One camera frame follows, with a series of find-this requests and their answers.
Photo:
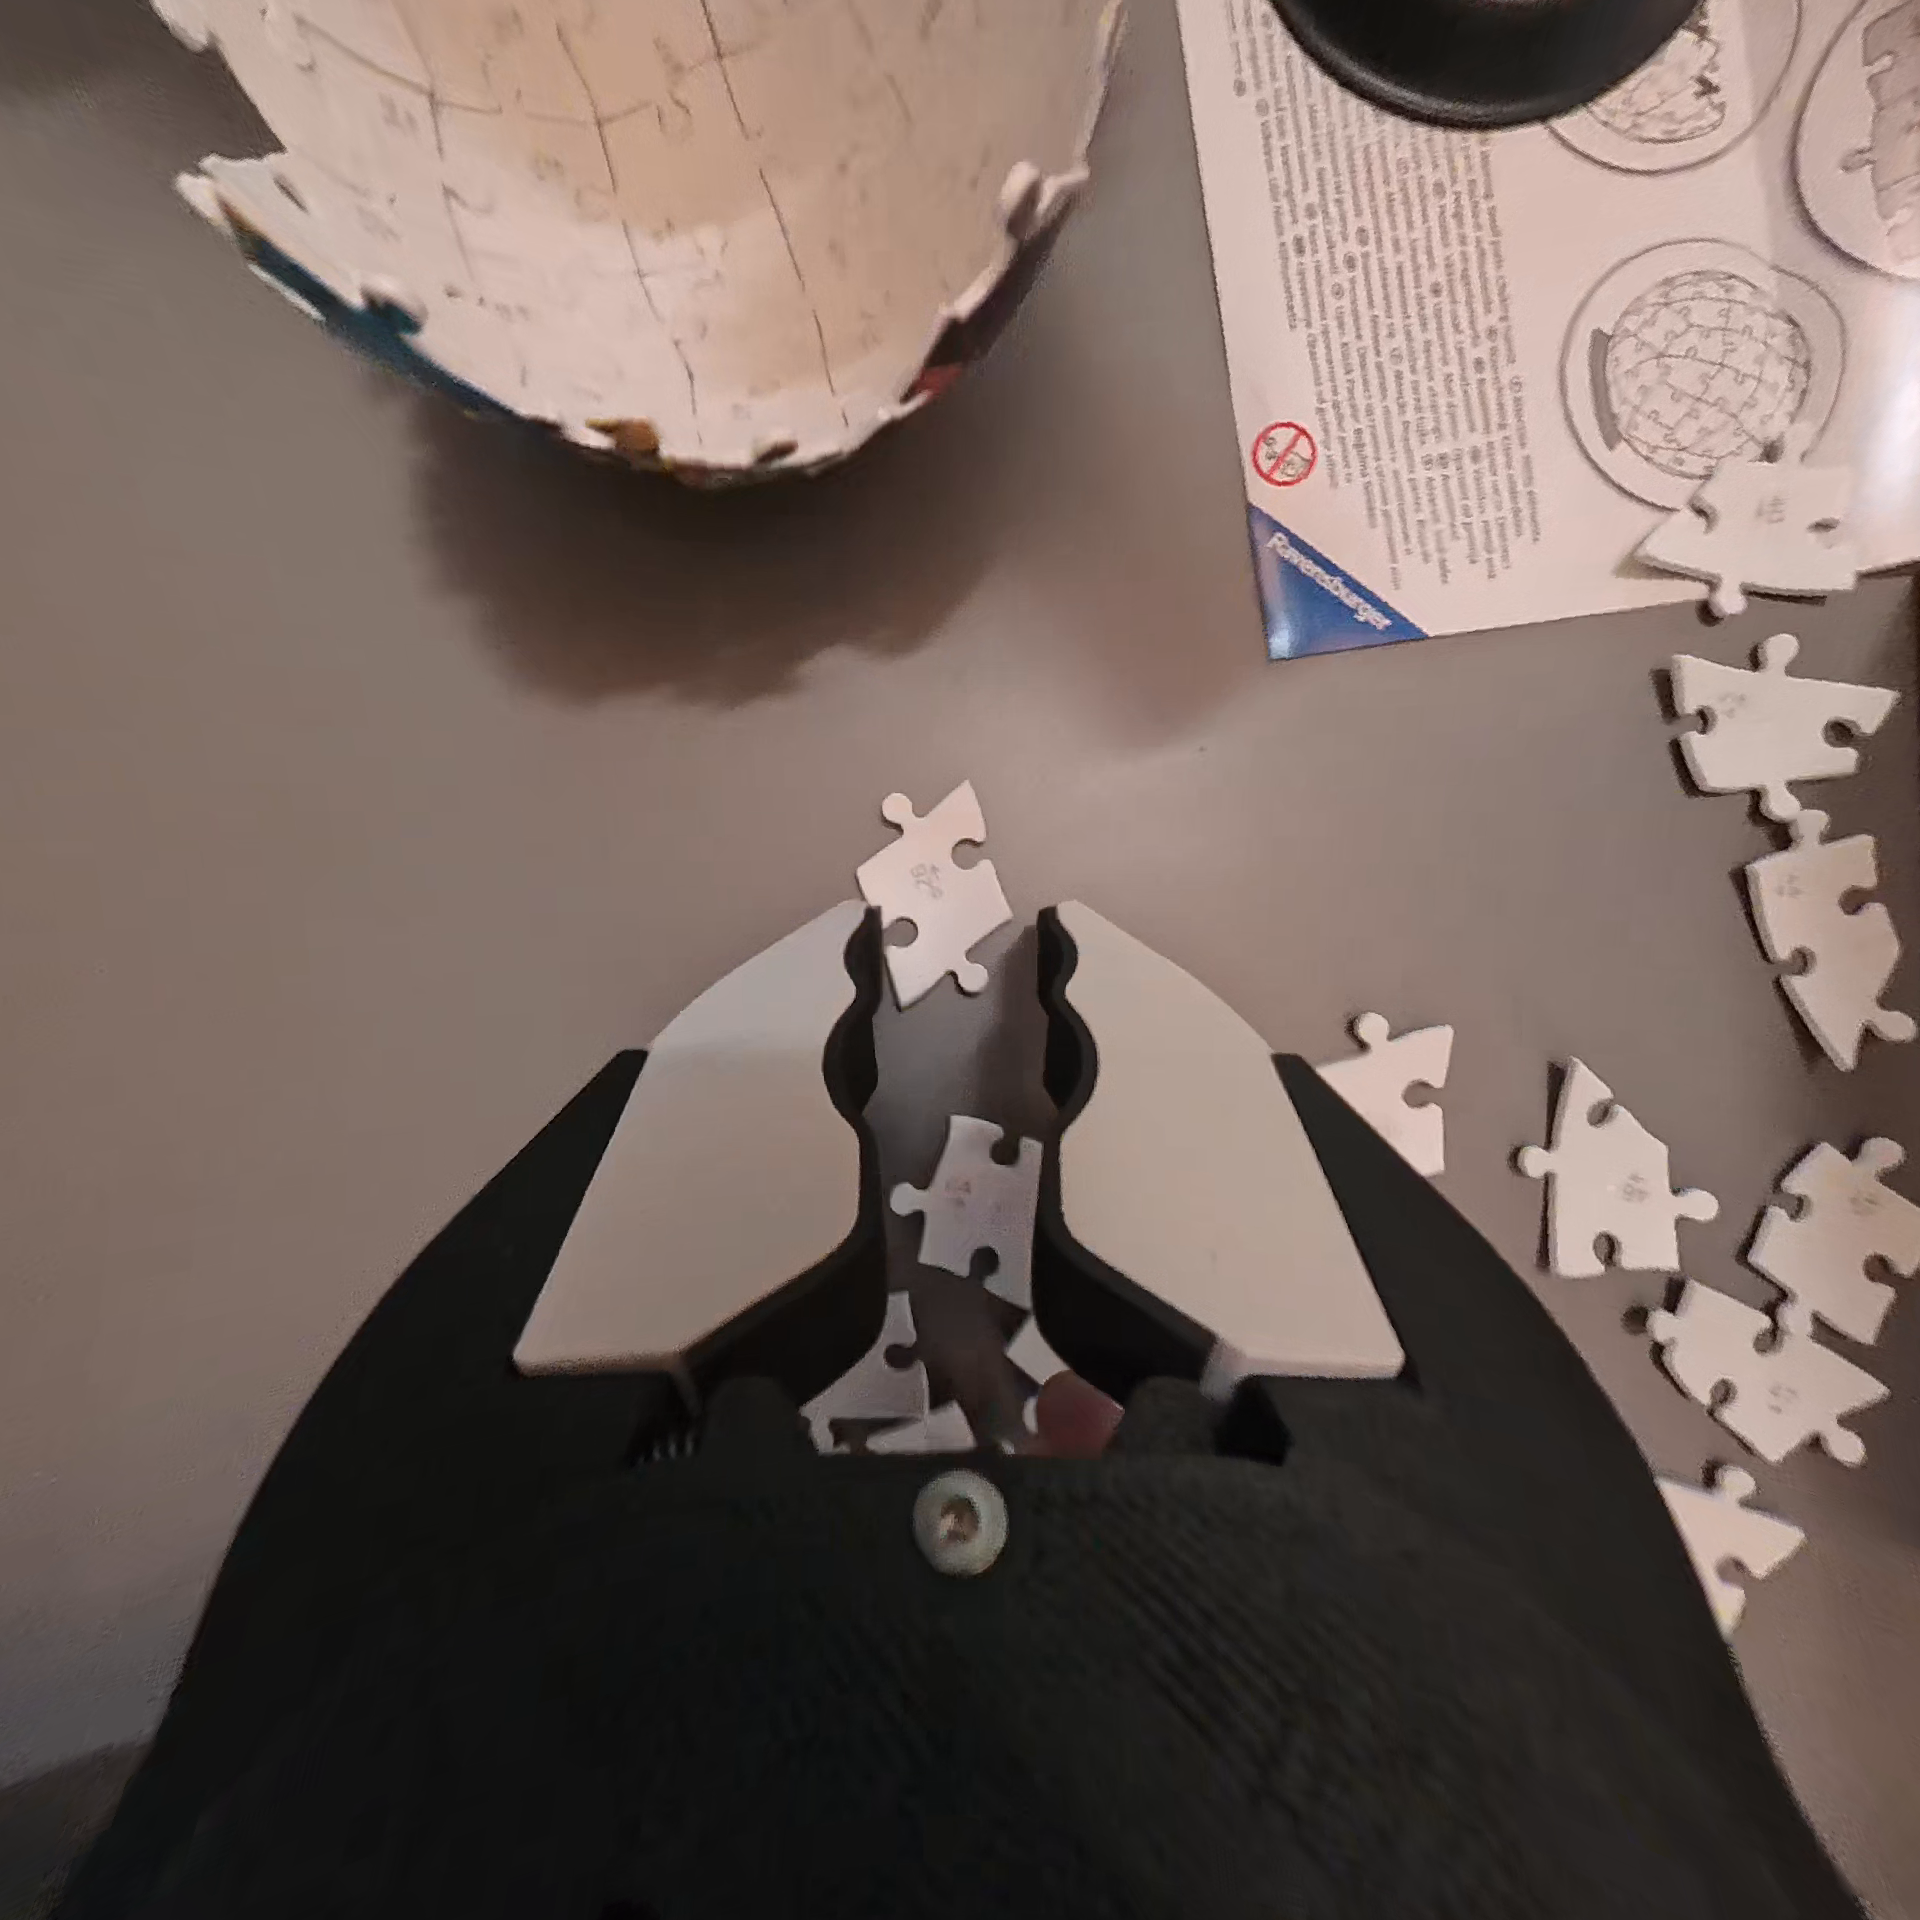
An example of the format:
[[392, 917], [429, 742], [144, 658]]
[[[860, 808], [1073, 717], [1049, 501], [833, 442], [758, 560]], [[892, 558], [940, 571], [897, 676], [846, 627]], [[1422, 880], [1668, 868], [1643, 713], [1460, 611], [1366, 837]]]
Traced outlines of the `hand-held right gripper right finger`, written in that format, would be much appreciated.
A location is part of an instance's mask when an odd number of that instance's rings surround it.
[[1389, 1381], [1405, 1353], [1273, 1050], [1078, 901], [1040, 914], [1040, 1329], [1110, 1397], [1151, 1377]]

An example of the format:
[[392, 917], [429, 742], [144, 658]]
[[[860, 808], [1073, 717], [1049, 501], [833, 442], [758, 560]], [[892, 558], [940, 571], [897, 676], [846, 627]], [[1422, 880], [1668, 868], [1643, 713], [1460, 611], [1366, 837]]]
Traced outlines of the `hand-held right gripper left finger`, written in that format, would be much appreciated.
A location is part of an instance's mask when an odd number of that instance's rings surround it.
[[843, 901], [711, 982], [640, 1072], [535, 1298], [523, 1377], [823, 1387], [880, 1333], [875, 910]]

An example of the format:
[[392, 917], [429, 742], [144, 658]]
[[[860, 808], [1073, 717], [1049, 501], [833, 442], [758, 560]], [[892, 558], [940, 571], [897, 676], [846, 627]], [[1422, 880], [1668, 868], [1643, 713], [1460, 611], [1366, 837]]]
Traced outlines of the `single white puzzle piece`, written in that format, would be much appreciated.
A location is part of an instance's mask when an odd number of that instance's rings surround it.
[[944, 979], [960, 994], [982, 994], [990, 971], [974, 948], [1013, 922], [1013, 908], [990, 858], [960, 859], [988, 842], [974, 784], [960, 782], [928, 812], [895, 790], [880, 816], [895, 840], [855, 868], [855, 884], [881, 928], [909, 925], [909, 940], [881, 948], [895, 1008], [912, 1008]]

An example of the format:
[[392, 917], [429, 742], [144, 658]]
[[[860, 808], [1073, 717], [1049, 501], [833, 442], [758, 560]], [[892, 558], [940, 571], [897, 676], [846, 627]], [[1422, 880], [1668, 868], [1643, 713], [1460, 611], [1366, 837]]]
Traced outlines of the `grey partial puzzle ball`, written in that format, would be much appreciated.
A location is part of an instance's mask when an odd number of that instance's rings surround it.
[[176, 186], [479, 416], [689, 488], [836, 467], [1004, 333], [1119, 4], [157, 2], [273, 136]]

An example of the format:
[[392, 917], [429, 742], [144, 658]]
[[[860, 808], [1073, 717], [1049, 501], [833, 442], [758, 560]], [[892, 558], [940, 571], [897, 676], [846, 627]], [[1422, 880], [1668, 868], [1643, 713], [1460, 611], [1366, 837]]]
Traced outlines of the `pile of loose puzzle pieces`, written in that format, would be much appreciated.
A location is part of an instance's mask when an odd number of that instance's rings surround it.
[[[1798, 784], [1854, 772], [1859, 742], [1895, 707], [1891, 688], [1808, 680], [1795, 672], [1798, 637], [1764, 637], [1748, 662], [1676, 656], [1668, 684], [1695, 726], [1678, 738], [1686, 774], [1702, 793], [1744, 793], [1784, 842], [1745, 868], [1745, 892], [1767, 955], [1792, 965], [1780, 988], [1837, 1067], [1856, 1067], [1864, 1036], [1905, 1042], [1916, 1024], [1886, 1006], [1884, 990], [1902, 945], [1880, 902], [1863, 901], [1879, 880], [1867, 834], [1828, 837], [1828, 816], [1796, 795]], [[1447, 1163], [1438, 1102], [1449, 1082], [1447, 1024], [1392, 1032], [1381, 1014], [1350, 1024], [1356, 1053], [1307, 1069], [1307, 1090], [1328, 1093], [1336, 1117], [1356, 1117], [1366, 1148], [1387, 1155], [1382, 1198], [1340, 1203], [1359, 1245], [1361, 1228], [1409, 1225], [1412, 1203], [1432, 1198]], [[944, 1152], [923, 1184], [897, 1184], [887, 1204], [915, 1216], [918, 1259], [965, 1277], [988, 1259], [988, 1288], [1021, 1314], [1008, 1350], [1028, 1382], [1065, 1371], [1040, 1329], [1032, 1289], [1038, 1214], [1051, 1141], [1021, 1137], [1001, 1160], [1001, 1129], [950, 1115]], [[1884, 1404], [1884, 1381], [1819, 1338], [1871, 1347], [1888, 1318], [1888, 1277], [1916, 1275], [1916, 1203], [1888, 1187], [1903, 1163], [1896, 1144], [1871, 1137], [1854, 1150], [1814, 1144], [1779, 1182], [1755, 1224], [1745, 1259], [1776, 1301], [1759, 1310], [1683, 1277], [1678, 1228], [1712, 1221], [1717, 1198], [1673, 1182], [1668, 1145], [1615, 1099], [1592, 1067], [1557, 1072], [1549, 1137], [1525, 1144], [1517, 1174], [1544, 1184], [1544, 1256], [1563, 1280], [1609, 1270], [1649, 1274], [1668, 1291], [1647, 1317], [1647, 1338], [1668, 1381], [1735, 1437], [1748, 1456], [1779, 1466], [1819, 1450], [1844, 1468], [1864, 1461], [1856, 1414]], [[1365, 1256], [1384, 1304], [1384, 1256]]]

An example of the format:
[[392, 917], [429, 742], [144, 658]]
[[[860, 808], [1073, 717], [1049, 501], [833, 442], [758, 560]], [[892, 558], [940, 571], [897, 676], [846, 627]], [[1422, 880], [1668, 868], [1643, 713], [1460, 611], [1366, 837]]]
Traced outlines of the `folded paper leaflet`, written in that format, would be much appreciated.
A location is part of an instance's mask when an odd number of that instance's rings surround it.
[[1795, 425], [1861, 574], [1916, 568], [1916, 4], [1691, 4], [1508, 131], [1176, 18], [1273, 661], [1701, 593], [1643, 540]]

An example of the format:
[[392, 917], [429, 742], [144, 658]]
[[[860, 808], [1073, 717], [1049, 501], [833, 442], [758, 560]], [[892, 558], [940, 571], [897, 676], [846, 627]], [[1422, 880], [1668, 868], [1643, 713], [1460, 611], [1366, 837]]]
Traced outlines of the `black dome stand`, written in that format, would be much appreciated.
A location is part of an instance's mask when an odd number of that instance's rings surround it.
[[1661, 53], [1691, 2], [1275, 2], [1321, 72], [1431, 129], [1499, 131], [1590, 105]]

